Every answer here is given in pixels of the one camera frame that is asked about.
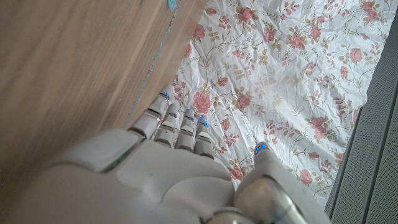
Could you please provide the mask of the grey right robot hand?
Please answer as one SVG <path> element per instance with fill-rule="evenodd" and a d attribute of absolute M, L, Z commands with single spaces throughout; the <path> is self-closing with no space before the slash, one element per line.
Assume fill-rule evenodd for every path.
<path fill-rule="evenodd" d="M 109 129 L 46 163 L 6 223 L 329 223 L 271 145 L 238 187 L 213 157 L 206 116 L 176 124 L 171 85 L 128 130 Z"/>

